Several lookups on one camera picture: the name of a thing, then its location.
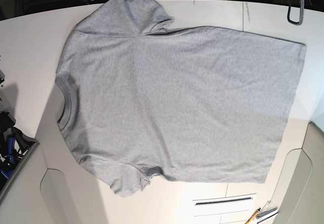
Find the yellow pencil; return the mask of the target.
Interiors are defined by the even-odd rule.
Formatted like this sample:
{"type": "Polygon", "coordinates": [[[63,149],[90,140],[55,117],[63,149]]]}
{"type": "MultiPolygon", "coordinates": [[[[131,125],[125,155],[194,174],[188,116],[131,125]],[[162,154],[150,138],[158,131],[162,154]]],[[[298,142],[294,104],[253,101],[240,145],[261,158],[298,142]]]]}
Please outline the yellow pencil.
{"type": "Polygon", "coordinates": [[[255,217],[260,213],[260,208],[258,208],[254,213],[253,215],[245,222],[245,224],[250,224],[254,219],[255,217]]]}

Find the metal binder clip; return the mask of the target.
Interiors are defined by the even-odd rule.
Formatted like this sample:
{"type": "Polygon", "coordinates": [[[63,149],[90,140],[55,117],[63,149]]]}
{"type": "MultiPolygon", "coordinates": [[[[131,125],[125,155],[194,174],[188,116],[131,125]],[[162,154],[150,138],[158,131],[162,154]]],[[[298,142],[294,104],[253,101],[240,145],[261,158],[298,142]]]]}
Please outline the metal binder clip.
{"type": "Polygon", "coordinates": [[[256,223],[262,223],[266,220],[269,220],[273,217],[275,217],[278,214],[278,208],[272,208],[269,210],[265,210],[265,207],[268,207],[271,201],[268,201],[264,207],[260,210],[260,213],[258,213],[255,217],[255,222],[256,223]]]}

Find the grey T-shirt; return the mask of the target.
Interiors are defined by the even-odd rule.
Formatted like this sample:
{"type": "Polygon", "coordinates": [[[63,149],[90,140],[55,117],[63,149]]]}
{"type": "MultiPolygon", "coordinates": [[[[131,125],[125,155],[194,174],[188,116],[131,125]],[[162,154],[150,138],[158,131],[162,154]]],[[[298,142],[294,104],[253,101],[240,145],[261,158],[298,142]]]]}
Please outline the grey T-shirt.
{"type": "Polygon", "coordinates": [[[109,0],[73,28],[56,71],[69,151],[123,197],[156,175],[264,183],[306,45],[172,23],[156,0],[109,0]]]}

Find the blue black tool pile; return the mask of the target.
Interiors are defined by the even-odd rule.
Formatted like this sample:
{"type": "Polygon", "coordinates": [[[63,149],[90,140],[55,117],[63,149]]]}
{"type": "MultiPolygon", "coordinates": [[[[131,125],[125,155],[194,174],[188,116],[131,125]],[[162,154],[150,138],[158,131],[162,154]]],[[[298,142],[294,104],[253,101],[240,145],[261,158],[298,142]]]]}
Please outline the blue black tool pile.
{"type": "Polygon", "coordinates": [[[32,143],[23,138],[23,133],[14,127],[9,112],[1,112],[1,189],[22,160],[32,143]]]}

